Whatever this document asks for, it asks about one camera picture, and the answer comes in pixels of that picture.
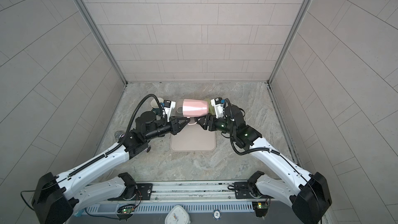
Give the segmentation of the dark green mug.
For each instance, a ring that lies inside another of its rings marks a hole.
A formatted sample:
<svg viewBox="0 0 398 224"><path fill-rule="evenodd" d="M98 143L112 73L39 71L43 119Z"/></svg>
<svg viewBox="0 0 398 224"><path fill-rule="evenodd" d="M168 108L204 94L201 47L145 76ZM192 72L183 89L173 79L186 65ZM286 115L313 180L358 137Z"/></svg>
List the dark green mug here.
<svg viewBox="0 0 398 224"><path fill-rule="evenodd" d="M164 100L161 97L159 97L157 100L153 99L150 105L152 107L153 113L159 117L163 116Z"/></svg>

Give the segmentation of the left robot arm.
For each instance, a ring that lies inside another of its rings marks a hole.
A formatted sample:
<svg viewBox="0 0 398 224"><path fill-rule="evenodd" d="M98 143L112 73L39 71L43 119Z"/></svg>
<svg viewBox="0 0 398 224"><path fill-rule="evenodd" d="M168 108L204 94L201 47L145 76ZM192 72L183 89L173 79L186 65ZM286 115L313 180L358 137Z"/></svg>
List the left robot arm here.
<svg viewBox="0 0 398 224"><path fill-rule="evenodd" d="M74 213L104 200L141 200L137 183L129 173L103 183L93 181L129 161L149 147L149 141L166 134L176 135L190 118L172 116L173 102L160 103L146 95L134 110L123 136L110 148L83 164L53 175L42 176L28 207L41 224L63 224Z"/></svg>

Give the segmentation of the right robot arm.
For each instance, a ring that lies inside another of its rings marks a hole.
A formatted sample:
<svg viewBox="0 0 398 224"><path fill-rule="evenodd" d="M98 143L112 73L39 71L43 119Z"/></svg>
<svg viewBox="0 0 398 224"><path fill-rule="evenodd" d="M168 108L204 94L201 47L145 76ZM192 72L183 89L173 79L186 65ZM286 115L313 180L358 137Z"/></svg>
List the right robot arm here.
<svg viewBox="0 0 398 224"><path fill-rule="evenodd" d="M326 178L319 172L311 173L289 160L275 149L262 134L249 126L241 108L229 99L215 106L215 114L195 117L195 121L208 131L229 135L237 155L251 154L270 168L280 180L263 174L252 180L255 190L290 206L304 224L320 224L332 205Z"/></svg>

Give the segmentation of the grey mug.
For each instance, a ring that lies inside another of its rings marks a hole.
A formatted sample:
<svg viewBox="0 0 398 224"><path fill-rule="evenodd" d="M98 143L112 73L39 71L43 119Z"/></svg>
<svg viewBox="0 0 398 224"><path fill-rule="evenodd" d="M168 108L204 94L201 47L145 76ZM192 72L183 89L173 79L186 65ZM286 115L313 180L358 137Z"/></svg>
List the grey mug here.
<svg viewBox="0 0 398 224"><path fill-rule="evenodd" d="M176 106L175 106L176 116L183 117L183 102L184 102L184 99L179 99L176 102Z"/></svg>

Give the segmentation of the pink mug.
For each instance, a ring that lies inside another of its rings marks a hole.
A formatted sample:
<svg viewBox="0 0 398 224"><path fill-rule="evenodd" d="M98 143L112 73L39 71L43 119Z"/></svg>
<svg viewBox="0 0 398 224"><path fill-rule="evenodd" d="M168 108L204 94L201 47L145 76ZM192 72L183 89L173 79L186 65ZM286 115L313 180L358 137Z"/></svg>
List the pink mug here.
<svg viewBox="0 0 398 224"><path fill-rule="evenodd" d="M208 102L204 100L184 99L182 114L186 118L202 117L209 113Z"/></svg>

